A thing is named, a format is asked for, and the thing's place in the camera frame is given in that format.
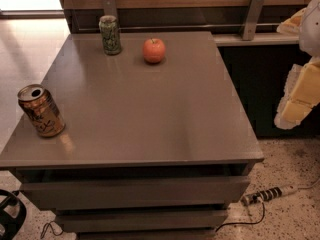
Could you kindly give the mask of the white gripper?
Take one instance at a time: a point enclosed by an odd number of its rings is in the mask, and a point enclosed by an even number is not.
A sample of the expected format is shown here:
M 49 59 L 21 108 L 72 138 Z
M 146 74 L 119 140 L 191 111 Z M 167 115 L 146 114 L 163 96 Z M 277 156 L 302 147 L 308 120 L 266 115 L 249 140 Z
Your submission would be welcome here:
M 313 56 L 304 66 L 294 64 L 286 79 L 274 124 L 289 130 L 300 125 L 320 103 L 320 0 L 311 0 L 306 8 L 281 22 L 277 32 L 299 34 L 300 49 Z

